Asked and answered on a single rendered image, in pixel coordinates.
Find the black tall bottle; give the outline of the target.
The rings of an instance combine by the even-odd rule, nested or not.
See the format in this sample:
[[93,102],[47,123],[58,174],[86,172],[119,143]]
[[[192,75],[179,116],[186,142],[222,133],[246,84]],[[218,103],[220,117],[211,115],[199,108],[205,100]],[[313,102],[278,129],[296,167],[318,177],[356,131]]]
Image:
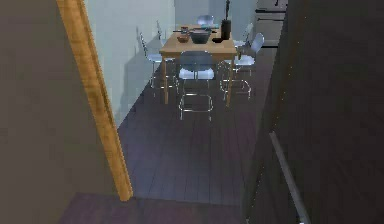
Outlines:
[[229,40],[231,33],[231,21],[228,19],[230,9],[230,0],[226,0],[225,18],[221,22],[221,39]]

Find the grey kitchen cabinet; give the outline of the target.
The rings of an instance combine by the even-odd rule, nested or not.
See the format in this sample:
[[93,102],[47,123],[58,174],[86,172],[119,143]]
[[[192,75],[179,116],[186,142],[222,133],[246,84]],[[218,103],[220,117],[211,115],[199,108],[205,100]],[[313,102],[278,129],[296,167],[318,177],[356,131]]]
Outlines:
[[254,33],[262,33],[265,48],[277,48],[288,0],[257,0]]

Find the grey metal frame chair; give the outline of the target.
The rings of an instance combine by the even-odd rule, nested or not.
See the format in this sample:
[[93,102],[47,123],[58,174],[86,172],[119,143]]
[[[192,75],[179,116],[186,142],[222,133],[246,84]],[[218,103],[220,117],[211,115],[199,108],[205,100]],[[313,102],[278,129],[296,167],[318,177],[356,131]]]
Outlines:
[[[262,48],[264,42],[265,42],[264,35],[262,33],[257,33],[254,40],[250,44],[251,51],[254,54],[257,54]],[[242,67],[250,67],[254,64],[255,64],[255,58],[253,56],[245,55],[241,51],[239,51],[238,55],[234,59],[234,62],[231,62],[230,60],[224,60],[218,63],[218,67],[221,68],[221,67],[228,66],[228,69],[234,72],[233,78],[232,78],[233,87],[235,83],[241,83],[242,84],[241,88],[244,89],[245,87],[247,87],[246,93],[248,94],[248,97],[251,97],[252,88],[248,83],[248,81],[244,79],[236,79],[236,75],[238,74],[238,71]],[[228,84],[229,84],[229,77],[223,75],[220,81],[220,90],[224,93],[223,100],[226,100],[228,96]]]
[[139,36],[140,36],[141,45],[142,45],[142,48],[144,51],[144,56],[148,61],[150,61],[152,63],[152,75],[150,78],[150,87],[155,89],[155,79],[156,79],[156,77],[155,77],[155,72],[156,72],[155,65],[162,63],[162,55],[160,53],[150,53],[148,48],[147,48],[147,43],[144,39],[143,33],[140,32]]
[[245,31],[244,33],[242,34],[242,40],[234,40],[234,46],[235,48],[238,48],[240,46],[244,46],[247,42],[248,42],[248,39],[249,39],[249,35],[253,29],[254,25],[253,23],[249,23],[246,28],[245,28]]
[[161,46],[164,46],[168,40],[167,36],[166,36],[166,33],[162,31],[162,28],[160,26],[160,22],[159,21],[156,21],[156,26],[157,26],[157,35],[158,35],[158,39],[161,43]]
[[[214,108],[213,99],[210,94],[210,81],[215,78],[213,71],[213,57],[208,51],[183,51],[179,57],[180,71],[178,78],[182,82],[182,94],[178,104],[180,119],[184,118],[185,113],[207,113],[208,120],[212,120],[211,112]],[[207,90],[201,92],[187,92],[185,84],[187,81],[205,81]],[[204,110],[194,110],[192,107],[185,106],[187,97],[206,97],[208,106]]]

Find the wooden dining table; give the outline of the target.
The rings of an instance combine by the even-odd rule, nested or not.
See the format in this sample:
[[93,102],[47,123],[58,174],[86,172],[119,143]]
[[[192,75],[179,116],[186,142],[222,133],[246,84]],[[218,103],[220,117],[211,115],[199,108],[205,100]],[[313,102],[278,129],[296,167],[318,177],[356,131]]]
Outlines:
[[234,58],[237,54],[236,48],[234,46],[233,39],[223,40],[221,43],[214,43],[213,38],[219,37],[221,31],[218,30],[216,33],[213,33],[208,42],[205,44],[195,44],[192,40],[189,40],[187,43],[180,43],[178,37],[180,36],[179,32],[174,32],[165,45],[160,49],[161,55],[161,74],[162,80],[164,81],[164,104],[169,103],[169,85],[166,79],[167,66],[165,60],[167,58],[178,59],[182,52],[184,51],[207,51],[212,55],[214,61],[230,61],[230,67],[234,66]]

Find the dark fridge door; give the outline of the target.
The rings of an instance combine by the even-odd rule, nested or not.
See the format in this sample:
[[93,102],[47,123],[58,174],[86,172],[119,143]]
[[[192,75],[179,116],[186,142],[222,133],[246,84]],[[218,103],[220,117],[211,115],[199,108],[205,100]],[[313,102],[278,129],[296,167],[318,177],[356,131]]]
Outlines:
[[243,197],[244,224],[384,224],[384,0],[289,0]]

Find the wooden door frame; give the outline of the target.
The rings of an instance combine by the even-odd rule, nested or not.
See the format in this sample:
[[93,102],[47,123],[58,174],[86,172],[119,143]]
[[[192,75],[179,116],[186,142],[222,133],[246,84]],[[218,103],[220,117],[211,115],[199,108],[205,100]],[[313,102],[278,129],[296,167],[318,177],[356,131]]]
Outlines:
[[56,0],[119,199],[133,197],[84,0]]

